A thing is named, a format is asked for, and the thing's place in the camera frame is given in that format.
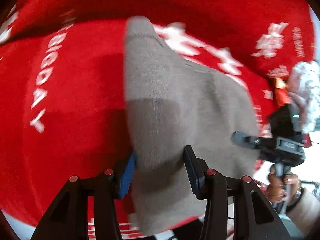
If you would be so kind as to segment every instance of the hand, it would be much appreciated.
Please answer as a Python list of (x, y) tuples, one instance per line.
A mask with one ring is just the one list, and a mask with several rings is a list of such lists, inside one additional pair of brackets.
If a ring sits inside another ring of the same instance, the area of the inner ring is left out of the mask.
[(288, 203), (291, 202), (292, 198), (296, 195), (299, 187), (299, 179), (296, 174), (286, 175), (284, 178), (284, 184), (291, 185), (290, 194), (287, 195), (283, 182), (275, 176), (276, 169), (274, 166), (270, 168), (270, 174), (268, 175), (268, 180), (270, 185), (268, 186), (265, 195), (267, 199), (273, 203), (278, 203), (287, 200)]

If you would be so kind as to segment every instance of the beige sleeve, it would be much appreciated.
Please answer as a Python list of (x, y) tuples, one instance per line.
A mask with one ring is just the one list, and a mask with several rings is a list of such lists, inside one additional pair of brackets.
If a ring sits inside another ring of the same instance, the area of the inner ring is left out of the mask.
[(287, 213), (292, 222), (307, 235), (320, 217), (320, 202), (314, 195), (304, 190), (297, 205)]

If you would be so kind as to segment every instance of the blue gripper pad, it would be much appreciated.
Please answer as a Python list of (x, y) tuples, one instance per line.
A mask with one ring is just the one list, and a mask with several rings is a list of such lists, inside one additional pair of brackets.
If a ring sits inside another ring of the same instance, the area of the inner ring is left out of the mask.
[(196, 195), (197, 199), (202, 199), (200, 188), (204, 185), (204, 173), (190, 145), (186, 145), (183, 150), (183, 161), (186, 166), (192, 192)]
[(135, 153), (132, 153), (128, 159), (127, 166), (124, 169), (124, 173), (120, 179), (120, 186), (119, 186), (119, 198), (124, 198), (124, 196), (128, 193), (129, 187), (132, 181), (134, 168), (136, 166), (137, 156)]

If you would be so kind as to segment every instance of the person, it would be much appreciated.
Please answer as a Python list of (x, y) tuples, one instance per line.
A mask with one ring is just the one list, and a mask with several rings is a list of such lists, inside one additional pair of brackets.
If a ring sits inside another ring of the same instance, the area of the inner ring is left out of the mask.
[[(269, 201), (278, 203), (284, 200), (288, 201), (286, 215), (307, 236), (316, 235), (316, 231), (320, 226), (320, 202), (308, 190), (301, 187), (301, 181), (296, 174), (286, 175), (284, 183), (281, 179), (275, 176), (275, 168), (271, 166), (268, 175), (270, 185), (268, 186), (265, 195)], [(284, 197), (286, 191), (284, 185), (290, 185), (290, 193)]]

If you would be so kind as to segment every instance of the gray cloth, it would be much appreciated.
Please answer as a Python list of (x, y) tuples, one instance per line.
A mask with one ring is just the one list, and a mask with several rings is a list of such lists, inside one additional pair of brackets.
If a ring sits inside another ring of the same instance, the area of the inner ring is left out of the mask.
[(234, 131), (258, 135), (251, 100), (235, 81), (180, 57), (145, 17), (128, 21), (125, 99), (138, 156), (132, 198), (141, 232), (162, 232), (204, 214), (182, 160), (185, 145), (225, 176), (252, 175), (258, 152), (237, 147)]

